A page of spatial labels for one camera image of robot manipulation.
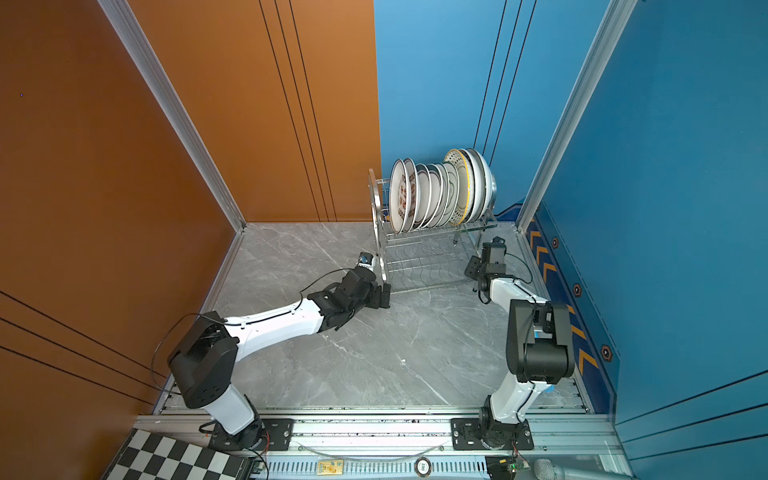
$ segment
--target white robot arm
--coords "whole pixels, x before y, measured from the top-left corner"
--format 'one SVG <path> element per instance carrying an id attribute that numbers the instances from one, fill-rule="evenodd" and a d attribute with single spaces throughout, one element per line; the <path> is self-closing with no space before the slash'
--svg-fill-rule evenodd
<path id="1" fill-rule="evenodd" d="M 568 307 L 535 295 L 506 273 L 506 245 L 496 237 L 483 243 L 465 275 L 478 282 L 478 294 L 508 313 L 507 367 L 499 389 L 480 408 L 480 439 L 492 449 L 532 449 L 525 413 L 536 398 L 574 371 Z"/>
<path id="2" fill-rule="evenodd" d="M 389 308 L 390 286 L 376 284 L 372 262 L 370 253 L 361 252 L 357 266 L 340 283 L 278 309 L 225 319 L 216 312 L 200 314 L 168 356 L 187 407 L 210 413 L 214 431 L 224 430 L 234 445 L 254 447 L 264 424 L 248 398 L 232 385 L 234 364 L 275 343 L 339 329 L 363 307 Z"/>

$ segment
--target dish rack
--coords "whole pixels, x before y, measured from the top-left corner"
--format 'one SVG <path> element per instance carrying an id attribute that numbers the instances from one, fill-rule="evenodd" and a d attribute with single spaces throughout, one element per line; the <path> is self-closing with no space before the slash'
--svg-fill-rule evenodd
<path id="1" fill-rule="evenodd" d="M 472 223 L 396 233 L 389 222 L 389 178 L 368 170 L 373 234 L 384 283 L 392 292 L 412 292 L 471 281 L 464 275 L 469 258 L 480 254 L 482 233 L 498 226 L 493 205 Z"/>

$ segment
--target ceramic plate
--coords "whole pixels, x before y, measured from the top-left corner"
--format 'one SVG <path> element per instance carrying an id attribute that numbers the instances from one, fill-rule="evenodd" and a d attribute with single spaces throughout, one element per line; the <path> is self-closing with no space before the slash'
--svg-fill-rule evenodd
<path id="1" fill-rule="evenodd" d="M 416 218 L 413 220 L 413 229 L 424 226 L 429 209 L 429 199 L 432 196 L 432 186 L 429 183 L 429 170 L 424 164 L 416 165 L 416 180 L 419 182 L 419 206 L 416 208 Z"/>
<path id="2" fill-rule="evenodd" d="M 458 173 L 458 201 L 451 215 L 452 225 L 459 225 L 472 211 L 475 202 L 475 178 L 468 158 L 455 148 L 448 152 L 443 163 L 456 167 Z"/>
<path id="3" fill-rule="evenodd" d="M 411 199 L 408 216 L 402 227 L 402 231 L 407 232 L 413 228 L 416 211 L 419 209 L 419 182 L 416 181 L 416 166 L 414 165 L 413 160 L 406 158 L 405 161 L 403 161 L 403 164 L 406 166 L 406 178 L 408 178 L 408 186 L 410 190 L 409 197 Z"/>
<path id="4" fill-rule="evenodd" d="M 475 156 L 480 159 L 483 171 L 485 172 L 485 202 L 483 202 L 482 212 L 480 213 L 482 215 L 489 207 L 493 208 L 491 202 L 496 198 L 496 179 L 493 177 L 493 173 L 491 173 L 491 168 L 489 167 L 488 162 L 486 162 L 483 156 L 480 155 L 480 152 L 471 148 L 468 150 L 470 154 L 475 154 Z"/>
<path id="5" fill-rule="evenodd" d="M 437 223 L 437 227 L 442 227 L 448 220 L 451 220 L 453 211 L 456 210 L 456 204 L 458 203 L 458 171 L 453 164 L 443 164 L 445 168 L 445 179 L 448 184 L 448 191 L 445 193 L 448 201 L 445 202 L 445 208 L 440 217 L 440 221 Z"/>
<path id="6" fill-rule="evenodd" d="M 402 232 L 411 208 L 410 189 L 406 166 L 402 160 L 397 160 L 389 177 L 389 222 L 396 233 Z"/>
<path id="7" fill-rule="evenodd" d="M 485 171 L 482 167 L 480 158 L 467 150 L 460 150 L 472 164 L 472 172 L 475 174 L 475 201 L 472 203 L 472 213 L 469 214 L 467 222 L 474 222 L 483 213 L 483 204 L 485 203 Z"/>
<path id="8" fill-rule="evenodd" d="M 427 207 L 427 214 L 424 216 L 424 223 L 422 227 L 427 227 L 429 221 L 435 216 L 437 206 L 440 204 L 440 173 L 435 165 L 427 165 L 429 170 L 429 206 Z"/>
<path id="9" fill-rule="evenodd" d="M 427 227 L 437 227 L 445 212 L 445 205 L 448 203 L 448 172 L 441 164 L 427 165 L 427 168 L 430 172 L 436 171 L 440 180 L 440 199 L 432 219 L 427 223 Z"/>

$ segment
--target cable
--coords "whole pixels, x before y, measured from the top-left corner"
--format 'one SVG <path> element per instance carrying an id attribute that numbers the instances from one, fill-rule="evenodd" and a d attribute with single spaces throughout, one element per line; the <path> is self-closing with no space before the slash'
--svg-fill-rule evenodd
<path id="1" fill-rule="evenodd" d="M 480 296 L 480 289 L 478 289 L 478 299 L 480 300 L 480 303 L 482 303 L 483 305 L 488 305 L 491 302 L 491 297 L 488 298 L 487 302 L 482 301 L 482 297 Z"/>
<path id="2" fill-rule="evenodd" d="M 520 408 L 524 407 L 525 404 L 528 403 L 528 400 L 530 400 L 531 397 L 533 396 L 533 391 L 534 390 L 536 390 L 536 385 L 535 384 L 534 384 L 533 388 L 531 388 L 531 391 L 528 392 L 528 398 L 525 399 L 525 401 L 523 402 L 522 405 L 520 405 Z M 520 413 L 519 412 L 515 411 L 515 416 L 518 417 L 518 423 L 523 423 L 523 421 L 520 420 Z"/>
<path id="3" fill-rule="evenodd" d="M 155 375 L 160 375 L 160 374 L 159 374 L 159 373 L 156 373 L 156 372 L 154 371 L 154 360 L 155 360 L 155 358 L 157 357 L 157 352 L 160 350 L 160 347 L 163 345 L 163 343 L 164 343 L 164 342 L 165 342 L 165 340 L 168 338 L 168 336 L 170 335 L 170 333 L 171 333 L 171 332 L 173 332 L 173 331 L 174 331 L 174 329 L 175 329 L 177 326 L 179 326 L 179 323 L 181 323 L 181 322 L 182 322 L 182 321 L 183 321 L 185 318 L 187 318 L 188 316 L 192 316 L 192 315 L 195 315 L 195 320 L 197 320 L 198 318 L 204 318 L 204 319 L 206 319 L 206 320 L 209 320 L 209 321 L 211 321 L 211 322 L 213 322 L 213 323 L 218 323 L 219 325 L 227 325 L 227 326 L 244 326 L 244 325 L 251 325 L 251 324 L 253 324 L 253 323 L 258 323 L 258 322 L 266 322 L 267 320 L 271 320 L 271 319 L 273 319 L 273 318 L 277 318 L 278 316 L 287 315 L 288 313 L 291 313 L 291 312 L 295 312 L 295 311 L 297 311 L 297 310 L 299 309 L 299 307 L 301 306 L 302 302 L 304 301 L 304 295 L 302 295 L 302 293 L 304 292 L 304 290 L 306 290 L 306 289 L 310 288 L 312 285 L 314 285 L 315 283 L 319 282 L 319 281 L 320 281 L 320 279 L 322 279 L 324 276 L 328 276 L 328 275 L 330 275 L 331 273 L 340 272 L 340 271 L 342 271 L 342 270 L 353 270 L 353 269 L 351 269 L 351 268 L 337 268 L 336 270 L 331 270 L 331 271 L 329 271 L 328 273 L 324 273 L 323 275 L 321 275 L 321 276 L 317 277 L 317 280 L 315 280 L 314 282 L 310 283 L 309 285 L 307 285 L 307 286 L 305 286 L 304 288 L 302 288 L 301 290 L 299 290 L 299 295 L 301 296 L 301 299 L 299 300 L 299 304 L 298 304 L 298 305 L 296 305 L 296 308 L 294 308 L 293 310 L 287 310 L 286 312 L 278 313 L 278 314 L 276 314 L 276 315 L 268 316 L 267 318 L 264 318 L 264 319 L 253 320 L 253 321 L 251 321 L 251 322 L 245 322 L 245 323 L 227 323 L 227 322 L 222 322 L 221 320 L 218 320 L 218 319 L 213 319 L 213 318 L 210 318 L 209 316 L 205 316 L 205 315 L 204 315 L 204 314 L 202 314 L 202 313 L 187 313 L 187 314 L 183 315 L 183 316 L 182 316 L 182 317 L 181 317 L 181 318 L 180 318 L 180 319 L 179 319 L 179 320 L 178 320 L 178 321 L 177 321 L 177 322 L 176 322 L 176 323 L 175 323 L 175 324 L 174 324 L 174 325 L 173 325 L 173 326 L 172 326 L 172 327 L 171 327 L 171 328 L 170 328 L 170 329 L 169 329 L 169 330 L 168 330 L 168 331 L 165 333 L 165 336 L 163 336 L 163 339 L 162 339 L 162 340 L 160 341 L 160 343 L 158 343 L 158 344 L 157 344 L 157 346 L 154 348 L 154 352 L 152 353 L 152 362 L 150 363 L 150 368 L 149 368 L 149 370 L 150 370 L 150 373 L 152 374 L 152 383 L 154 383 L 154 384 L 155 384 L 155 386 L 156 386 L 157 388 L 159 388 L 159 389 L 160 389 L 160 391 L 162 391 L 162 392 L 165 392 L 165 393 L 174 393 L 174 394 L 175 394 L 175 393 L 178 393 L 178 392 L 173 392 L 173 391 L 171 391 L 171 390 L 166 390 L 166 389 L 164 389 L 163 387 L 161 387 L 161 386 L 159 386 L 159 385 L 157 384 L 157 379 L 155 378 Z"/>
<path id="4" fill-rule="evenodd" d="M 264 457 L 261 456 L 261 454 L 256 450 L 253 450 L 253 449 L 247 449 L 247 450 L 250 450 L 251 452 L 255 453 L 257 457 L 259 457 L 259 460 L 261 460 L 261 462 L 264 464 L 264 469 L 266 470 L 266 480 L 270 480 L 270 466 L 266 464 L 266 460 L 264 460 Z"/>
<path id="5" fill-rule="evenodd" d="M 513 253 L 505 253 L 505 255 L 509 255 L 510 257 L 514 257 L 514 258 L 520 260 L 523 265 L 525 265 L 525 268 L 528 270 L 528 275 L 531 276 L 531 279 L 528 282 L 526 282 L 522 278 L 518 278 L 518 280 L 520 280 L 523 283 L 527 283 L 528 285 L 530 285 L 531 282 L 533 282 L 533 272 L 531 272 L 531 268 L 528 267 L 528 264 L 525 262 L 525 260 L 523 260 L 522 258 L 518 257 L 517 255 L 514 255 Z"/>
<path id="6" fill-rule="evenodd" d="M 198 319 L 198 318 L 200 318 L 200 317 L 203 317 L 204 319 L 206 319 L 206 320 L 209 320 L 209 321 L 211 321 L 211 322 L 213 322 L 213 323 L 218 323 L 219 325 L 231 325 L 230 323 L 227 323 L 227 322 L 222 322 L 221 320 L 218 320 L 218 319 L 212 319 L 212 318 L 210 318 L 209 316 L 205 316 L 205 315 L 204 315 L 204 314 L 202 314 L 202 313 L 187 313 L 187 314 L 183 315 L 183 316 L 182 316 L 182 317 L 181 317 L 181 318 L 180 318 L 180 319 L 179 319 L 179 320 L 178 320 L 176 323 L 174 323 L 174 325 L 173 325 L 173 326 L 172 326 L 172 327 L 171 327 L 171 328 L 170 328 L 170 329 L 169 329 L 169 330 L 168 330 L 168 331 L 165 333 L 165 336 L 164 336 L 164 337 L 163 337 L 163 339 L 160 341 L 160 343 L 158 343 L 158 344 L 157 344 L 157 346 L 156 346 L 156 347 L 154 347 L 154 352 L 152 353 L 152 362 L 149 364 L 149 371 L 150 371 L 150 373 L 152 374 L 152 383 L 154 383 L 154 385 L 155 385 L 157 388 L 159 388 L 161 391 L 163 391 L 163 392 L 166 392 L 166 393 L 178 393 L 178 392 L 173 392 L 173 391 L 171 391 L 171 390 L 166 390 L 166 389 L 164 389 L 163 387 L 161 387 L 161 386 L 159 386 L 159 385 L 157 384 L 157 379 L 155 378 L 155 374 L 156 374 L 156 373 L 155 373 L 155 371 L 154 371 L 154 359 L 157 357 L 157 351 L 158 351 L 158 350 L 160 350 L 160 347 L 163 345 L 163 343 L 164 343 L 164 342 L 165 342 L 165 340 L 168 338 L 168 336 L 170 335 L 170 333 L 171 333 L 171 332 L 173 332 L 173 331 L 174 331 L 174 329 L 175 329 L 177 326 L 179 326 L 179 323 L 181 323 L 181 322 L 182 322 L 182 320 L 184 320 L 184 319 L 185 319 L 185 318 L 187 318 L 188 316 L 192 316 L 192 315 L 195 315 L 195 320 L 197 320 L 197 319 Z"/>
<path id="7" fill-rule="evenodd" d="M 328 458 L 334 458 L 336 460 L 349 460 L 350 462 L 381 462 L 381 463 L 388 463 L 388 462 L 402 462 L 403 460 L 408 460 L 410 458 L 418 458 L 423 455 L 426 455 L 430 453 L 432 450 L 437 450 L 440 447 L 444 446 L 445 443 L 441 443 L 440 445 L 435 445 L 434 447 L 431 447 L 430 449 L 426 449 L 424 452 L 414 453 L 413 455 L 407 455 L 405 457 L 395 457 L 395 458 L 360 458 L 360 457 L 346 457 L 342 455 L 331 455 L 329 453 L 323 453 L 318 450 L 312 449 L 306 445 L 301 445 L 303 449 L 307 450 L 308 452 L 312 452 L 315 455 L 322 455 L 323 457 Z"/>

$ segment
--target black and white checkerboard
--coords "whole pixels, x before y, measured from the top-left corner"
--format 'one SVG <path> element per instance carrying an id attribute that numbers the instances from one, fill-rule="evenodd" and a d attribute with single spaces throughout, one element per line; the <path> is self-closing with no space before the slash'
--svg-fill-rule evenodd
<path id="1" fill-rule="evenodd" d="M 241 480 L 252 461 L 134 429 L 104 480 Z"/>

